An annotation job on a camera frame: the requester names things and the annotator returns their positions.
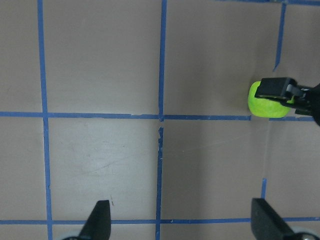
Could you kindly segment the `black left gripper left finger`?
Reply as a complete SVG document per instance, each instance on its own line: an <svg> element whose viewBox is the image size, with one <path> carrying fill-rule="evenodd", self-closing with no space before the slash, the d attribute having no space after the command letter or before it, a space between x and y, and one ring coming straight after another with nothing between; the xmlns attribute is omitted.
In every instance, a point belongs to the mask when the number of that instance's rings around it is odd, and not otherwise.
<svg viewBox="0 0 320 240"><path fill-rule="evenodd" d="M111 210L109 200L99 200L81 229L80 240L108 240L111 236Z"/></svg>

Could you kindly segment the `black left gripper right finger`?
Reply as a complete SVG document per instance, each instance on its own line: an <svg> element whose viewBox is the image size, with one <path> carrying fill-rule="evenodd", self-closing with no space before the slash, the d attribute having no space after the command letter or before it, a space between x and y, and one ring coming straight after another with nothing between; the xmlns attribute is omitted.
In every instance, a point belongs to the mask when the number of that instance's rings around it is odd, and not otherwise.
<svg viewBox="0 0 320 240"><path fill-rule="evenodd" d="M256 240L318 240L305 228L291 228L263 198L251 200L250 228Z"/></svg>

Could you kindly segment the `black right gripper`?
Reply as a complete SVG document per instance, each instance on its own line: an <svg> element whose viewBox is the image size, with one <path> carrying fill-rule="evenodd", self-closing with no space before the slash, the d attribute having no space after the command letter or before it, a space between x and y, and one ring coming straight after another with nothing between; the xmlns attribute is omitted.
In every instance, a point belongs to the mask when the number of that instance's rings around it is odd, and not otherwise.
<svg viewBox="0 0 320 240"><path fill-rule="evenodd" d="M283 106L295 109L298 115L311 116L320 125L320 85L308 87L297 85L290 77L262 78L254 95L256 98L292 98L282 103Z"/></svg>

